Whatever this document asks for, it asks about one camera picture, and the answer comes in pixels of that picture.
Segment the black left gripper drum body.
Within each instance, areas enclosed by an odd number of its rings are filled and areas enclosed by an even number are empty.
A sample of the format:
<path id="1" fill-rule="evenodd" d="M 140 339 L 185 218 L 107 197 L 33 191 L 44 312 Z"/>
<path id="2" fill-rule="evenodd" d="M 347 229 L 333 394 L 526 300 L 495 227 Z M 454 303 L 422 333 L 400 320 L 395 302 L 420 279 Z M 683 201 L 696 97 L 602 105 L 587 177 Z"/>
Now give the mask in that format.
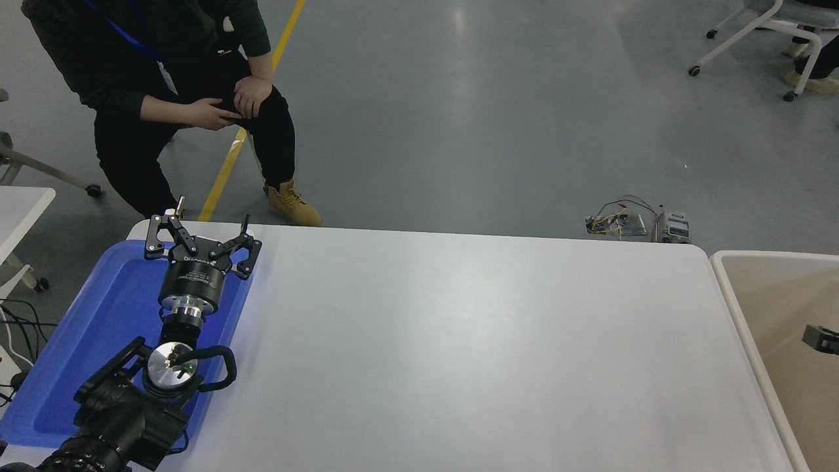
<path id="1" fill-rule="evenodd" d="M 159 304 L 166 310 L 173 310 L 176 301 L 185 298 L 193 298 L 193 305 L 202 310 L 218 310 L 233 263 L 229 255 L 211 260 L 211 250 L 199 250 L 198 255 L 189 255 L 182 245 L 168 249 L 168 268 L 159 292 Z"/>

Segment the person's right hand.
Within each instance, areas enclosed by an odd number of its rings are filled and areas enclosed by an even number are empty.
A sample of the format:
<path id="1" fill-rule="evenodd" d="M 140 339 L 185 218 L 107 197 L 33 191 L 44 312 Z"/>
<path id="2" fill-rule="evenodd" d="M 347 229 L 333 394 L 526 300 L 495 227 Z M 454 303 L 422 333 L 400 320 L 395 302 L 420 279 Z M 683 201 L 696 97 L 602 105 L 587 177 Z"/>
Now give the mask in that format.
<path id="1" fill-rule="evenodd" d="M 202 98 L 186 105 L 185 124 L 206 130 L 221 130 L 243 118 L 234 111 L 219 108 L 220 104 L 222 104 L 222 99 Z"/>

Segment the person's left hand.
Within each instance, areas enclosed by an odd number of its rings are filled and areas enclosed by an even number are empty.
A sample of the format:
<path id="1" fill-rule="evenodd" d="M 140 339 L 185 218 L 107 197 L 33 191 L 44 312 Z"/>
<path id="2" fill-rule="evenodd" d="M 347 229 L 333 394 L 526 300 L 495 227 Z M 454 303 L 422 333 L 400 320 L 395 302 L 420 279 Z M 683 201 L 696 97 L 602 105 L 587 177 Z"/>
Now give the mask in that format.
<path id="1" fill-rule="evenodd" d="M 273 84 L 259 77 L 244 77 L 234 87 L 233 104 L 243 119 L 257 119 L 263 102 L 269 98 Z"/>

